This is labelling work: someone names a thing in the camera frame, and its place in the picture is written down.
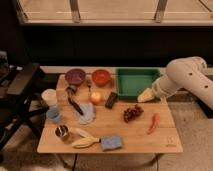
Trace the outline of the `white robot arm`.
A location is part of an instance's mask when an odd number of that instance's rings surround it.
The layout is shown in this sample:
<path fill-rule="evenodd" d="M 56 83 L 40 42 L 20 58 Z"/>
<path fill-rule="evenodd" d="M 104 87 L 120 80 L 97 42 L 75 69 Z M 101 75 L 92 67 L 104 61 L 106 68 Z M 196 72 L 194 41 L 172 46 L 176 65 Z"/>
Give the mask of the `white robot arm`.
<path fill-rule="evenodd" d="M 213 81 L 204 74 L 206 68 L 207 63 L 201 57 L 172 60 L 165 73 L 152 83 L 151 88 L 146 88 L 137 101 L 143 103 L 155 98 L 168 98 L 184 88 L 213 110 Z"/>

